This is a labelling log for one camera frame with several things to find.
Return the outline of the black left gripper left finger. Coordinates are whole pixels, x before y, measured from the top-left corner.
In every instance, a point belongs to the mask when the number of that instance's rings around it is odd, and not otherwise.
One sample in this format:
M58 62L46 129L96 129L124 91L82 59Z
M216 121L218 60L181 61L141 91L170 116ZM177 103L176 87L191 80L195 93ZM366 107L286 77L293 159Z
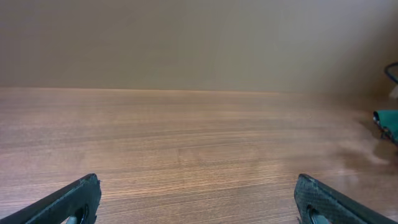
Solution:
M75 217L77 223L94 224L101 200L100 180L87 174L60 190L1 219L3 224L62 223Z

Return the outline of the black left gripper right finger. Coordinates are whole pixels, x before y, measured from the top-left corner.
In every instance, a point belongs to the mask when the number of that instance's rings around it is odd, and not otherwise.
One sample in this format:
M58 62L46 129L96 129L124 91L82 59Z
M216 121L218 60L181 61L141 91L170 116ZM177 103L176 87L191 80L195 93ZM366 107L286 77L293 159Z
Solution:
M294 199L301 224L397 224L307 174L298 176Z

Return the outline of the green cloth bag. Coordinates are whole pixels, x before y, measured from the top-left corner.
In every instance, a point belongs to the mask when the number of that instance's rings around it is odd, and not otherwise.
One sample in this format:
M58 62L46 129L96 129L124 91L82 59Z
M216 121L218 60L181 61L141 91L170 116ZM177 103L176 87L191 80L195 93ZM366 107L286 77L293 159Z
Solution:
M388 139L397 145L397 110L377 110L373 112L373 120L381 131L381 138Z

